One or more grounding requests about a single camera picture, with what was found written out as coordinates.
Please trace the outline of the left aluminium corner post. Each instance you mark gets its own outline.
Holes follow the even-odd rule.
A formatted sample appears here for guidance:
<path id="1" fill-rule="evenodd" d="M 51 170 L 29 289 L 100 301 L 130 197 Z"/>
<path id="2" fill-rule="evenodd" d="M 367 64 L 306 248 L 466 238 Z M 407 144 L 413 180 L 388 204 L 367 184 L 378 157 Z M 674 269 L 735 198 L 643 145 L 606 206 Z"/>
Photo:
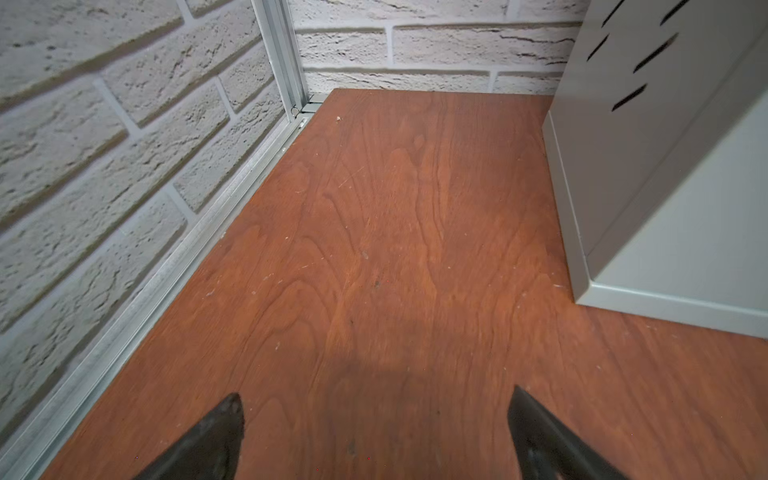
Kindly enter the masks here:
<path id="1" fill-rule="evenodd" d="M 253 0 L 251 4 L 284 109 L 296 118 L 310 96 L 288 2 Z"/>

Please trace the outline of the grey metal cabinet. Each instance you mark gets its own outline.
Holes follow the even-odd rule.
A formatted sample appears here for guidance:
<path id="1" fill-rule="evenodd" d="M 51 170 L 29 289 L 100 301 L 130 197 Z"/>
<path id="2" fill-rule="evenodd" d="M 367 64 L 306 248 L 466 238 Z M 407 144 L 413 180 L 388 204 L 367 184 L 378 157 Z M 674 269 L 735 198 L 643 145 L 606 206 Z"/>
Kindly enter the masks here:
<path id="1" fill-rule="evenodd" d="M 592 2 L 542 130 L 577 304 L 766 336 L 765 2 Z"/>

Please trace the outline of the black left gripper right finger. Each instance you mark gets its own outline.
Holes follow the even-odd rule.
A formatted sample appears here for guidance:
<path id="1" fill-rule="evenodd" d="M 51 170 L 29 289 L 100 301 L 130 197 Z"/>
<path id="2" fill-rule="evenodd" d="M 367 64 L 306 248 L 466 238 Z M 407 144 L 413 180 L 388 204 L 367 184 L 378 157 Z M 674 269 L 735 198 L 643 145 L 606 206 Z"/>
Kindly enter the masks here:
<path id="1" fill-rule="evenodd" d="M 538 400 L 515 386 L 507 422 L 523 479 L 624 479 Z"/>

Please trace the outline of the left floor aluminium rail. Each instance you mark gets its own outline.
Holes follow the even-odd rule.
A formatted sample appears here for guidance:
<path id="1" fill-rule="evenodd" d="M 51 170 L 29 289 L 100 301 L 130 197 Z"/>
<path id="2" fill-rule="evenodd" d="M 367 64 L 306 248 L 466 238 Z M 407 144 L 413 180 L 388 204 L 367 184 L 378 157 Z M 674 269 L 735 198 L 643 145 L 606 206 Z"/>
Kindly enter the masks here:
<path id="1" fill-rule="evenodd" d="M 311 118 L 302 112 L 280 124 L 214 198 L 178 248 L 3 451 L 3 479 L 40 478 Z"/>

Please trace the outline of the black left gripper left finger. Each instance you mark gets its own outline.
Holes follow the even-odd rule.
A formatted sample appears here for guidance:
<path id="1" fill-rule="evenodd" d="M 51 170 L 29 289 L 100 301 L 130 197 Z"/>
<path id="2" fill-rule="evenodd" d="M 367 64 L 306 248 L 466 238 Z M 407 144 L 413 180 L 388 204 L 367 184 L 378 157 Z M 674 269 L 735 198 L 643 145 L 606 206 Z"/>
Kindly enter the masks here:
<path id="1" fill-rule="evenodd" d="M 238 393 L 227 395 L 135 479 L 233 479 L 244 439 Z"/>

